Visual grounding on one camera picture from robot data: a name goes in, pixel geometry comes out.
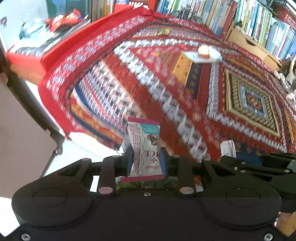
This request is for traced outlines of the left upright pale books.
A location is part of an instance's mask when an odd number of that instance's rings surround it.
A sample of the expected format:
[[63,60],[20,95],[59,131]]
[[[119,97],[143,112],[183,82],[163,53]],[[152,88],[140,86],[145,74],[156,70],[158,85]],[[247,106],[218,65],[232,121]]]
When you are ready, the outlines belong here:
[[110,15],[114,11],[115,0],[90,0],[89,18],[92,22]]

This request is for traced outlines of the clear glass mug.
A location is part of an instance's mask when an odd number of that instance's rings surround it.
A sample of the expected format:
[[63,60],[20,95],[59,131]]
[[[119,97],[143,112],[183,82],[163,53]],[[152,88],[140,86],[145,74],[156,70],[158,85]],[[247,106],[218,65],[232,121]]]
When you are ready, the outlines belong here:
[[43,19],[34,19],[31,21],[26,21],[22,24],[20,33],[19,33],[19,38],[28,38],[30,37],[33,33],[36,31],[39,31],[43,27],[45,27],[46,24]]

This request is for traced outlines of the red patterned tablecloth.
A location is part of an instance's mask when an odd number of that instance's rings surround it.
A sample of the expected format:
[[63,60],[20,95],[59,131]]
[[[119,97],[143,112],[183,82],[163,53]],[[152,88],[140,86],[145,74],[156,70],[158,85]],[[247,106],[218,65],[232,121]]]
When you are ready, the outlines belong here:
[[[223,60],[184,56],[201,45]],[[38,91],[65,134],[114,150],[135,117],[159,122],[161,144],[192,160],[218,158],[225,140],[245,153],[295,152],[295,106],[269,66],[202,25],[145,8],[87,26]]]

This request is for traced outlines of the white pink snack wrapper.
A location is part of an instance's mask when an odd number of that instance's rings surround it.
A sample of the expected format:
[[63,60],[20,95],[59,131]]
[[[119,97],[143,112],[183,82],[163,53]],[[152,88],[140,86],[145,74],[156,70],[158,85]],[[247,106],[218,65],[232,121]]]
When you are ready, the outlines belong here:
[[128,118],[128,136],[134,151],[131,173],[121,182],[151,181],[163,178],[159,162],[160,123],[143,118]]

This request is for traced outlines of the wooden drawer box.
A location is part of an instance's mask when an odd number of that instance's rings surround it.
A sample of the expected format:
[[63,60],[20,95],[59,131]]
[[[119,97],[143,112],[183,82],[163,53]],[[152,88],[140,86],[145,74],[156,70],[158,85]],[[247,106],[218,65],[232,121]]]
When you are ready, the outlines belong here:
[[281,63],[276,57],[267,51],[262,45],[251,39],[248,35],[244,34],[237,28],[231,28],[227,35],[226,40],[235,43],[241,48],[247,50],[251,54],[257,56],[266,65],[268,65],[273,70],[278,70],[281,68]]

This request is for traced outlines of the brown-haired doll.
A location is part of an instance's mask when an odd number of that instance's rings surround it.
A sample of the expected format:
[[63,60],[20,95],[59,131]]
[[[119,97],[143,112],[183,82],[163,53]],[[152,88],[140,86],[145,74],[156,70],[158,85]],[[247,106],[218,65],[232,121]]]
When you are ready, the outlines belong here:
[[274,70],[274,76],[281,82],[287,92],[287,100],[295,100],[295,56],[283,61],[278,70]]

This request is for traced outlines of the flat magazine stack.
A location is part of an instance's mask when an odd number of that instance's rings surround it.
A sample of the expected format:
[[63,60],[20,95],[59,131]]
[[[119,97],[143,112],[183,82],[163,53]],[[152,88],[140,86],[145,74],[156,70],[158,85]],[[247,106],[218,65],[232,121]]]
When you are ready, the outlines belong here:
[[53,47],[67,39],[77,31],[84,28],[90,23],[85,19],[72,27],[61,27],[61,30],[50,32],[48,27],[42,27],[38,32],[33,33],[30,37],[19,40],[8,52],[22,54],[25,56],[42,57]]

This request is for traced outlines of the blue landscape book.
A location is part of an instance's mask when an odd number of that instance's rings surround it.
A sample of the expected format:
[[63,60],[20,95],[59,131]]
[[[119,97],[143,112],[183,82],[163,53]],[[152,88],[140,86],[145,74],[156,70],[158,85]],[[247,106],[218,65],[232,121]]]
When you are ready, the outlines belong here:
[[57,15],[67,15],[74,9],[78,10],[82,16],[89,13],[88,0],[46,0],[46,4],[50,18]]

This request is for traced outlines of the red snack bag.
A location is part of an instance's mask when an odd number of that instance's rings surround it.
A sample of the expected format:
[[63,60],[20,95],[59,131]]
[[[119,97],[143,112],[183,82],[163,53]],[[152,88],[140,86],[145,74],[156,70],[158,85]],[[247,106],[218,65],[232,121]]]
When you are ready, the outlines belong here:
[[72,27],[84,20],[81,12],[74,9],[67,15],[58,15],[55,18],[44,20],[44,23],[49,27],[50,32],[55,32],[62,28]]

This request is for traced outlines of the miniature black bicycle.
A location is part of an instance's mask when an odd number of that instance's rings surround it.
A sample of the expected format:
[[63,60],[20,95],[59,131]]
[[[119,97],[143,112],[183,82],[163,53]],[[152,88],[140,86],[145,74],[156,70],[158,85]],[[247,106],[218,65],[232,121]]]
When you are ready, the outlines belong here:
[[170,16],[187,20],[196,24],[203,25],[204,22],[202,20],[202,17],[198,16],[196,12],[193,12],[190,16],[190,9],[189,8],[181,8],[180,10],[175,10],[172,13],[170,13]]

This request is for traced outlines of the white plastic bag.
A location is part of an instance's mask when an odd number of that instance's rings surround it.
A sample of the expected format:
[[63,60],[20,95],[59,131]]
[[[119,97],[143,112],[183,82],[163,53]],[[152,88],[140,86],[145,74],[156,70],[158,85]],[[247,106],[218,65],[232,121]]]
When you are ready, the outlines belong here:
[[183,54],[193,63],[214,63],[223,60],[221,53],[209,45],[201,45],[197,51],[183,51]]

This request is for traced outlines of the row of upright books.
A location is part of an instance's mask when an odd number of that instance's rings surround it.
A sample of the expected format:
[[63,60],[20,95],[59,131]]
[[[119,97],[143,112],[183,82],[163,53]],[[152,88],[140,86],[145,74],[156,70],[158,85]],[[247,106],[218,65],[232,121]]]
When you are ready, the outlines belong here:
[[238,1],[193,0],[156,1],[156,11],[201,24],[215,35],[225,38],[233,23]]

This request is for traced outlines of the bread slice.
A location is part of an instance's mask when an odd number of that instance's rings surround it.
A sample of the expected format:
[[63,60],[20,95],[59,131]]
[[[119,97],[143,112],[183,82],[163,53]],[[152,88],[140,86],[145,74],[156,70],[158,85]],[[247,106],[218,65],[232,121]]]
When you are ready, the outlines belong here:
[[210,49],[209,49],[209,46],[208,45],[201,45],[198,48],[198,55],[201,58],[209,59],[210,58]]

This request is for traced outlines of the right row of books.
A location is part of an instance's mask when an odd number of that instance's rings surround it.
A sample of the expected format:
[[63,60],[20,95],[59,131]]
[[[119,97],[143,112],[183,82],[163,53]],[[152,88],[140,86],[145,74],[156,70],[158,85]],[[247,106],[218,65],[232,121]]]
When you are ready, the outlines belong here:
[[295,54],[295,5],[292,1],[239,1],[234,28],[280,61]]

